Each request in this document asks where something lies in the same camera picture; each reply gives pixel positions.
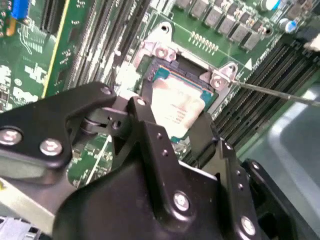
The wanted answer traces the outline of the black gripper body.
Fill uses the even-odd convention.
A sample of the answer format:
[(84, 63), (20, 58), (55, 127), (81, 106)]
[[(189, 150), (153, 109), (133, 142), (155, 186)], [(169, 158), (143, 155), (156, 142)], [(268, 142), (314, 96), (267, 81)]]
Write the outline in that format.
[(218, 176), (175, 158), (134, 158), (76, 190), (60, 206), (56, 240), (220, 240), (219, 191), (224, 178), (240, 176), (231, 162)]

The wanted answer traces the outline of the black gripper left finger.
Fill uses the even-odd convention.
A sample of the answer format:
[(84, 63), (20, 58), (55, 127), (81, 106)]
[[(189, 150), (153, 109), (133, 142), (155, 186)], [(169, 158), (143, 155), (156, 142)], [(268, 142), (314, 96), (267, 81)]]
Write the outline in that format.
[(115, 140), (114, 159), (141, 160), (155, 216), (165, 223), (196, 217), (181, 165), (164, 127), (142, 97), (125, 100), (91, 82), (0, 115), (0, 175), (50, 186), (61, 181), (75, 144), (97, 134)]

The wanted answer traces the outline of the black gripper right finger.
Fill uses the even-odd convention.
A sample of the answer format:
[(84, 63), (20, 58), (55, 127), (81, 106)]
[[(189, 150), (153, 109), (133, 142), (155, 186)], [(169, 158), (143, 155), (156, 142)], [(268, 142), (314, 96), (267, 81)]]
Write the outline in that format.
[(261, 165), (238, 160), (234, 148), (217, 133), (209, 113), (200, 113), (188, 136), (197, 166), (213, 167), (218, 222), (227, 240), (298, 239), (288, 199)]

